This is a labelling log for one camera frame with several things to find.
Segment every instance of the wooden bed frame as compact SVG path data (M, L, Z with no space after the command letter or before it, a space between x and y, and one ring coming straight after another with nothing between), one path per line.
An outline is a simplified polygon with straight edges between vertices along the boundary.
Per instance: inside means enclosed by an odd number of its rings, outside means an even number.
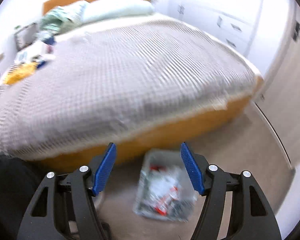
M43 12L46 13L57 5L65 6L76 1L78 0L49 0L43 5ZM256 81L255 92L260 88L263 80L257 76ZM180 145L183 141L216 129L239 115L250 99L251 97L244 97L230 101L227 104L226 110L203 111L194 117L166 123L140 133L138 136L127 141L117 143L117 163L123 163L140 156L151 148L167 149L175 147ZM54 158L47 158L35 162L50 170L72 172L81 165L88 164L95 155L102 154L106 147L106 145L98 145L78 152L61 154Z

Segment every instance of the beige carpet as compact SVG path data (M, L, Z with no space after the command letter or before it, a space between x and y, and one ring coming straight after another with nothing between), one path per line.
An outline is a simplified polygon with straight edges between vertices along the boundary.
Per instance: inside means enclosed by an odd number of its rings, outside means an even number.
M188 141L195 153L204 155L227 172L249 170L276 211L293 178L283 154L270 131L251 106L244 114L220 129ZM190 239L204 198L199 197L189 222L162 222L133 213L142 159L113 170L106 185L106 199L99 216L111 226L114 239ZM231 211L227 193L219 239L226 236Z

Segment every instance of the drawer handle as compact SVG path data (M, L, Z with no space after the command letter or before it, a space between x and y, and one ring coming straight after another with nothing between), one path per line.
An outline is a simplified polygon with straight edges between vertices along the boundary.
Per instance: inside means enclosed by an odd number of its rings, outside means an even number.
M217 20L217 25L219 28L221 28L221 23L222 23L223 19L219 16L218 20Z
M233 42L229 41L228 39L226 39L226 41L228 42L228 44L229 44L230 46L232 46L232 47L234 47L234 48L237 47Z
M234 28L235 30L237 30L237 31L239 31L239 32L242 32L242 30L240 29L239 26L234 25L234 24L232 24L232 23L231 23L231 26L232 26L232 28Z

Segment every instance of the bedspread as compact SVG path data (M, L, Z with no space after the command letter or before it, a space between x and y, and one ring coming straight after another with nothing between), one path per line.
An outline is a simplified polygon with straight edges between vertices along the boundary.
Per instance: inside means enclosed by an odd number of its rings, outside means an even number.
M0 93L0 152L33 160L109 141L251 95L253 71L178 20L61 41L56 60Z

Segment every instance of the yellow cloth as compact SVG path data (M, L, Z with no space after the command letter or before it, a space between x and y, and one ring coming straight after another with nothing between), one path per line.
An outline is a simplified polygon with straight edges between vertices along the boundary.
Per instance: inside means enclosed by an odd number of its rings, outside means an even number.
M37 69L37 62L31 62L27 64L22 64L13 72L9 73L7 77L4 79L4 84L12 85L24 78L31 76Z

